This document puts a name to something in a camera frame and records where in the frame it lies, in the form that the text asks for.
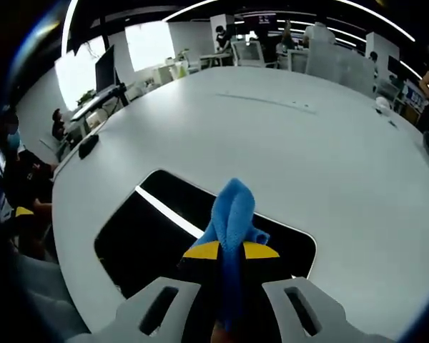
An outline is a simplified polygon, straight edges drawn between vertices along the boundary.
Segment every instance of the yellow part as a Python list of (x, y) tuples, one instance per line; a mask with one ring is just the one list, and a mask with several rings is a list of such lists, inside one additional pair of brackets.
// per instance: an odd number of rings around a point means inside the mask
[(217, 250), (219, 246), (220, 241), (197, 245), (186, 251), (183, 257), (189, 257), (191, 259), (217, 259)]
[(26, 209), (24, 207), (18, 207), (16, 209), (16, 216), (15, 217), (19, 217), (22, 215), (27, 215), (27, 214), (34, 214), (32, 211), (30, 211), (29, 209)]
[(269, 248), (267, 245), (262, 245), (253, 242), (243, 242), (245, 248), (246, 259), (270, 259), (273, 257), (280, 257), (280, 255)]

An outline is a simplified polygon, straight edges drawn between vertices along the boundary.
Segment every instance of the blue towel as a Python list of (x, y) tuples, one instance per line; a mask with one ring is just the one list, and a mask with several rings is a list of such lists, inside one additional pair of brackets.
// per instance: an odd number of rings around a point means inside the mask
[(220, 241), (222, 248), (222, 303), (218, 320), (230, 331), (232, 322), (242, 316), (240, 247), (245, 241), (266, 244), (269, 235), (251, 221), (255, 198), (239, 180), (232, 179), (214, 201), (212, 218), (193, 247)]

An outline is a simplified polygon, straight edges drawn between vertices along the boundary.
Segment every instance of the white wall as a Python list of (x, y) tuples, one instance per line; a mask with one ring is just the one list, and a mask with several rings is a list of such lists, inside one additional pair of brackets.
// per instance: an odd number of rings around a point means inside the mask
[(52, 113), (57, 108), (66, 111), (55, 68), (45, 73), (16, 106), (22, 142), (47, 163), (55, 163), (56, 157), (39, 140), (51, 137)]
[(213, 54), (212, 27), (209, 22), (182, 21), (169, 23), (175, 56), (189, 49), (190, 62), (197, 62), (200, 55)]
[[(198, 61), (199, 55), (213, 52), (211, 26), (208, 22), (171, 23), (170, 33), (175, 55), (187, 48), (189, 49), (189, 60)], [(115, 66), (121, 82), (128, 85), (152, 78), (153, 66), (134, 71), (124, 31), (111, 35), (109, 43), (114, 45)], [(56, 69), (53, 67), (28, 90), (17, 104), (19, 132), (24, 145), (48, 163), (56, 162), (56, 158), (52, 151), (39, 140), (45, 139), (45, 137), (46, 140), (51, 138), (51, 116), (57, 108), (60, 108), (62, 112), (67, 111), (60, 92)]]
[(135, 82), (135, 71), (132, 67), (125, 31), (109, 36), (108, 40), (110, 46), (114, 45), (114, 65), (119, 79), (125, 84)]
[(381, 37), (375, 32), (370, 32), (366, 37), (367, 43), (365, 45), (365, 55), (369, 57), (371, 51), (378, 54), (377, 66), (378, 77), (381, 79), (389, 79), (392, 74), (388, 70), (389, 56), (400, 60), (400, 49), (397, 45), (391, 43), (386, 38)]

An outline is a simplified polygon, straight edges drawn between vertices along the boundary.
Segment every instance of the black panel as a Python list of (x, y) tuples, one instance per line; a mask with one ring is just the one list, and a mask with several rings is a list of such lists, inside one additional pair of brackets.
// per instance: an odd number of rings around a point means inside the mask
[[(141, 188), (187, 221), (205, 230), (215, 197), (166, 171), (156, 171)], [(267, 244), (296, 277), (307, 277), (316, 254), (306, 234), (258, 215), (253, 224), (268, 234)], [(195, 238), (133, 192), (107, 222), (95, 251), (112, 281), (131, 297), (159, 276), (170, 276)]]

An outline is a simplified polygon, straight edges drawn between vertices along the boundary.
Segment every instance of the white table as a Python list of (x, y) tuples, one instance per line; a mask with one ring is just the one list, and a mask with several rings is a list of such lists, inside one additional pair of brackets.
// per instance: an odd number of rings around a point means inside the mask
[(96, 236), (137, 184), (166, 169), (215, 194), (239, 177), (257, 212), (316, 239), (310, 280), (347, 319), (397, 339), (429, 300), (429, 167), (419, 133), (398, 116), (392, 127), (373, 106), (313, 76), (225, 67), (118, 111), (54, 185), (57, 253), (87, 326), (106, 326), (124, 301)]

